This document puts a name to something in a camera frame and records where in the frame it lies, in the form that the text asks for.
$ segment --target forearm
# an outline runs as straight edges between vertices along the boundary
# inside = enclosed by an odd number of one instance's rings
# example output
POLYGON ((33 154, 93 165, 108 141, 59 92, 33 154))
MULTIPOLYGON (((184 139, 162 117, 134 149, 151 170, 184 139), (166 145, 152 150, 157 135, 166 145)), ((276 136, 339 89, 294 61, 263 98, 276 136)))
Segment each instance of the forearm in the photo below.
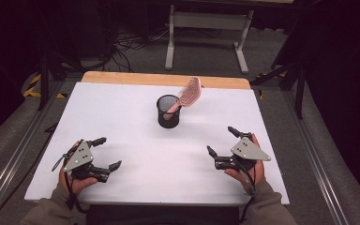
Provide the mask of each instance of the forearm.
POLYGON ((56 189, 52 192, 51 198, 41 199, 37 203, 37 206, 31 209, 31 211, 22 219, 21 224, 70 224, 70 220, 74 215, 66 205, 68 196, 67 190, 62 186, 57 185, 56 189))
POLYGON ((266 180, 256 186, 257 194, 247 208, 247 224, 296 224, 281 203, 281 194, 274 192, 266 180))

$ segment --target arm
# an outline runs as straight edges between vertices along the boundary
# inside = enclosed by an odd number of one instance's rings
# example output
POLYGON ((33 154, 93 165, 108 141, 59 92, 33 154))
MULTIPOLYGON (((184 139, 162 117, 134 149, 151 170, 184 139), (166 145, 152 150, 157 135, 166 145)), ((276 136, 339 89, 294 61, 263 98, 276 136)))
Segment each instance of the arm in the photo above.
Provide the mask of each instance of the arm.
MULTIPOLYGON (((252 141, 259 146, 255 135, 252 136, 252 141)), ((227 169, 225 173, 238 180, 245 190, 250 189, 250 183, 245 180, 240 172, 227 169)), ((258 160, 255 169, 251 169, 249 173, 251 177, 256 177, 257 193, 250 200, 247 208, 247 223, 253 225, 296 224, 291 213, 281 204, 281 194, 274 192, 265 180, 263 162, 258 160)))
MULTIPOLYGON (((73 180, 72 191, 79 195, 84 188, 97 183, 96 178, 87 178, 84 180, 73 180)), ((22 225, 64 225, 71 224, 70 220, 74 214, 68 208, 66 201, 69 198, 66 181, 64 178, 63 169, 59 174, 59 182, 56 189, 52 192, 50 199, 41 199, 37 206, 31 209, 28 214, 22 219, 22 225)))

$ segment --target sleeve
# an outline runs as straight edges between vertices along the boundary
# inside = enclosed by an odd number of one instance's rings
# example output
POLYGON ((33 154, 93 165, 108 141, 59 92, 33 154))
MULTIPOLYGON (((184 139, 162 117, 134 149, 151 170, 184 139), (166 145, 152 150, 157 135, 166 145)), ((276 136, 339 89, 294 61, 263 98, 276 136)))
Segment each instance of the sleeve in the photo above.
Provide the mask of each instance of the sleeve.
POLYGON ((257 193, 247 208, 247 224, 296 224, 291 213, 281 203, 281 194, 274 192, 266 180, 256 186, 257 193))
POLYGON ((31 209, 22 219, 22 225, 67 225, 74 217, 68 209, 66 200, 69 194, 61 185, 57 184, 50 199, 41 199, 37 206, 31 209))

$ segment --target black mesh pen holder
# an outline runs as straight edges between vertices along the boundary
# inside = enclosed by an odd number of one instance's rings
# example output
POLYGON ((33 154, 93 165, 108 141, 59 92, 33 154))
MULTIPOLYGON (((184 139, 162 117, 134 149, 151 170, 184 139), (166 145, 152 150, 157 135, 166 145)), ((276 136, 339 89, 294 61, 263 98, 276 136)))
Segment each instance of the black mesh pen holder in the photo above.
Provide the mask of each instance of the black mesh pen holder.
POLYGON ((177 99, 176 96, 166 95, 157 100, 157 121, 163 128, 175 128, 180 122, 181 106, 174 112, 167 112, 177 99))

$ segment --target background table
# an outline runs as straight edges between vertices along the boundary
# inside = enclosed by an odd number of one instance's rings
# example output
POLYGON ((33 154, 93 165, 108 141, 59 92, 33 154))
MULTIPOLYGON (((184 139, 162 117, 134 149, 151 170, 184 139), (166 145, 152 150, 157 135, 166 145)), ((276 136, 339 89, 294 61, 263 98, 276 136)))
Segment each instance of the background table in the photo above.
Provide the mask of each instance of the background table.
POLYGON ((240 184, 216 170, 206 150, 210 145, 220 156, 230 156, 239 141, 227 130, 232 126, 256 134, 272 158, 264 163, 267 180, 282 194, 282 202, 289 203, 247 80, 201 77, 202 95, 192 107, 181 110, 179 125, 166 129, 158 124, 157 99, 176 94, 188 80, 176 75, 86 73, 71 94, 25 199, 50 197, 58 174, 51 169, 72 144, 106 137, 104 144, 91 149, 93 164, 107 168, 123 162, 106 184, 98 183, 82 193, 84 203, 245 204, 248 199, 240 184), (104 83, 92 83, 98 80, 104 83))

